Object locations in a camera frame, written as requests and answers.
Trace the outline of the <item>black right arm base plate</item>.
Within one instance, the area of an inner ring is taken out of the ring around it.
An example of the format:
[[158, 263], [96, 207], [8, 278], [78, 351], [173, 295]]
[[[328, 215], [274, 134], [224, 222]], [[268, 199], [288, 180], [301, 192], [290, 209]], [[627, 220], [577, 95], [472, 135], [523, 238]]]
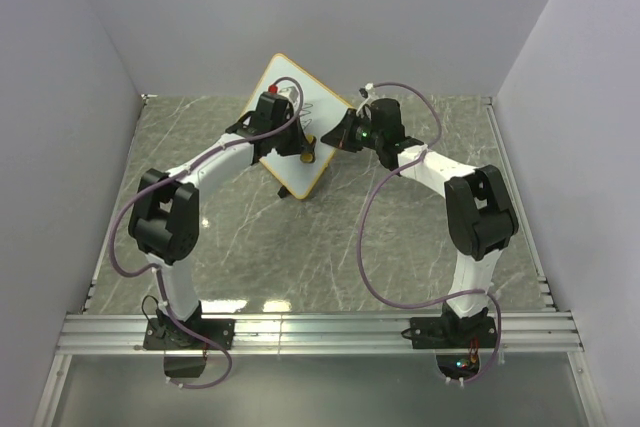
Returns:
[[484, 309], [469, 318], [458, 318], [445, 312], [437, 317], [418, 316], [409, 319], [409, 327], [400, 335], [420, 349], [494, 348], [500, 330], [493, 317]]

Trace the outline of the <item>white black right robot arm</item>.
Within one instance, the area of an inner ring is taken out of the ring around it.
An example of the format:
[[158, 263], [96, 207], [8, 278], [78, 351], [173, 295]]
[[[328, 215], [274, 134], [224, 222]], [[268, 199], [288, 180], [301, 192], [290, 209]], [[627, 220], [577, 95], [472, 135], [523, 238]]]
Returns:
[[[321, 141], [337, 150], [376, 153], [389, 174], [367, 198], [359, 220], [356, 262], [366, 289], [379, 302], [398, 309], [443, 306], [444, 340], [466, 345], [477, 332], [476, 323], [487, 315], [489, 289], [495, 266], [519, 230], [518, 217], [501, 171], [494, 165], [472, 167], [454, 161], [406, 133], [400, 103], [391, 98], [371, 102], [365, 114], [348, 110]], [[417, 304], [401, 304], [379, 294], [363, 263], [362, 241], [375, 196], [386, 181], [399, 176], [413, 180], [445, 201], [449, 237], [456, 248], [456, 265], [449, 293]]]

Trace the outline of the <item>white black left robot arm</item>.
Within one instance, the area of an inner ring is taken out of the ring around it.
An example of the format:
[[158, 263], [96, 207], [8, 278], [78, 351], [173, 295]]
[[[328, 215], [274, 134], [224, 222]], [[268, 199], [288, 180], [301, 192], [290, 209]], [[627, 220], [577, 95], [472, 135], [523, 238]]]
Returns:
[[201, 303], [188, 257], [200, 233], [200, 200], [224, 181], [274, 152], [315, 161], [315, 143], [299, 119], [304, 95], [295, 87], [271, 85], [207, 150], [172, 171], [151, 169], [141, 179], [131, 212], [129, 235], [154, 271], [160, 311], [172, 318], [166, 335], [180, 349], [196, 346], [203, 326]]

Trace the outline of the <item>yellow framed whiteboard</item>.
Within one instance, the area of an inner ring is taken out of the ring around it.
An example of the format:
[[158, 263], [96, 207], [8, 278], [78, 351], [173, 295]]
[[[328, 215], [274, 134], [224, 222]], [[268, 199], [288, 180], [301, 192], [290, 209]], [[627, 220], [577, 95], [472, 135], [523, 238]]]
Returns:
[[259, 95], [281, 77], [294, 78], [301, 86], [304, 106], [300, 114], [303, 132], [316, 140], [315, 161], [304, 163], [300, 155], [282, 157], [272, 150], [260, 159], [261, 165], [298, 200], [306, 199], [328, 167], [336, 149], [321, 138], [334, 129], [351, 106], [324, 83], [284, 54], [275, 54], [257, 83], [243, 113], [253, 111]]

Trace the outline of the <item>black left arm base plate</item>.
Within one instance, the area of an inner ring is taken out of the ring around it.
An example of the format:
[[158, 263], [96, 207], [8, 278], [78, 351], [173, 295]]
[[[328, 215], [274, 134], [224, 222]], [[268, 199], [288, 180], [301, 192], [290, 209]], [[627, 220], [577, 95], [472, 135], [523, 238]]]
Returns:
[[201, 319], [187, 326], [197, 334], [194, 337], [179, 328], [168, 317], [151, 318], [146, 327], [143, 349], [148, 351], [173, 351], [209, 349], [202, 338], [207, 338], [229, 350], [235, 335], [236, 322], [230, 318]]

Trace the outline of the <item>yellow and black eraser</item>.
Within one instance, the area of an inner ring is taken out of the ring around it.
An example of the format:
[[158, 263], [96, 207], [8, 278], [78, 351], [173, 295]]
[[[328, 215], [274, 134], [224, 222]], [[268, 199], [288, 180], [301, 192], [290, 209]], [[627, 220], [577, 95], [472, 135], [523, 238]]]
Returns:
[[317, 139], [312, 134], [305, 134], [304, 140], [301, 142], [301, 152], [299, 159], [303, 164], [312, 164], [316, 160], [315, 146]]

